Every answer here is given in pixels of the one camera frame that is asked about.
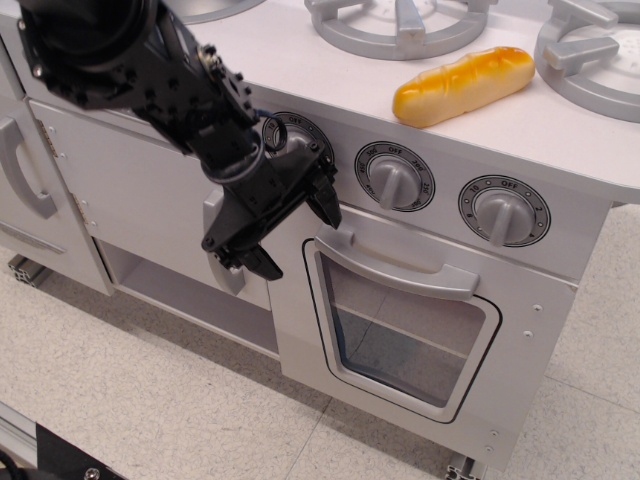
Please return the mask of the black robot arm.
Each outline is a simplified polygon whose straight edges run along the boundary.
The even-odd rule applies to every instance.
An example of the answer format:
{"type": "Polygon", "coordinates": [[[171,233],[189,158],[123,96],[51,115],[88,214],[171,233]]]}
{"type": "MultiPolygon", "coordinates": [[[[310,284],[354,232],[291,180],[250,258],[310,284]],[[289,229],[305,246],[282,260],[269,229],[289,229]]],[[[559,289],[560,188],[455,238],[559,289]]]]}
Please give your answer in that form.
{"type": "Polygon", "coordinates": [[[326,145],[291,152],[264,143],[250,87],[211,45],[200,45],[161,1],[24,1],[20,38],[32,75],[84,110],[128,109],[223,187],[203,249],[225,268],[266,280],[282,271],[263,238],[300,205],[342,219],[326,145]]]}

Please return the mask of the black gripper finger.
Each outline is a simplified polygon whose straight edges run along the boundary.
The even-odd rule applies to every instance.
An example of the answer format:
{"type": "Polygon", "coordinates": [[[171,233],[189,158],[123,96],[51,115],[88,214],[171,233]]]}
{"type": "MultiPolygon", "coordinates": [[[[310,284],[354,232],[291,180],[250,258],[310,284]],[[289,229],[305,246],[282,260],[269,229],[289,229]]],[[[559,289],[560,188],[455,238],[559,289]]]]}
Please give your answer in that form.
{"type": "Polygon", "coordinates": [[[331,184],[325,185],[310,195],[307,205],[326,225],[337,229],[342,221],[342,214],[337,194],[331,184]]]}
{"type": "Polygon", "coordinates": [[[259,243],[240,244],[235,254],[244,267],[265,280],[283,277],[283,271],[259,243]]]}

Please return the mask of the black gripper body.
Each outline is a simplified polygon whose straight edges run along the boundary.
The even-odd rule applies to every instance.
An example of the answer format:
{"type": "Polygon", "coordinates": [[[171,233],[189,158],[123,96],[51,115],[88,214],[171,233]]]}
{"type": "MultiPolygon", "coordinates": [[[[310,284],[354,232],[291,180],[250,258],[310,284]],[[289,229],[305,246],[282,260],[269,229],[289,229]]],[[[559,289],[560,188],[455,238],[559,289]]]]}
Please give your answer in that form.
{"type": "Polygon", "coordinates": [[[273,166],[266,158],[257,170],[224,188],[222,208],[202,240],[227,269],[243,266],[235,247],[259,243],[307,198],[325,185],[333,186],[334,168],[314,162],[300,170],[273,166]]]}

